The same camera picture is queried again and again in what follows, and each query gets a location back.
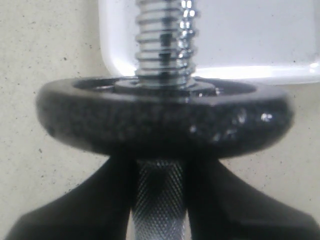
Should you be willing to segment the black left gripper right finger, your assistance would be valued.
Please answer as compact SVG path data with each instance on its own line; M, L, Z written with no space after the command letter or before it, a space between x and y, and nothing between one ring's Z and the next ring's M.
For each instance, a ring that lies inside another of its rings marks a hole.
M314 218L250 186L214 159L188 165L187 208L194 240L318 240Z

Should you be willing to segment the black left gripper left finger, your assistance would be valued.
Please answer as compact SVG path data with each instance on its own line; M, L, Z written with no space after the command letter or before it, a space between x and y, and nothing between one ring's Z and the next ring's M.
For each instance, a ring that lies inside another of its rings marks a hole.
M7 240L124 240L136 182L135 161L110 157L85 182L24 214Z

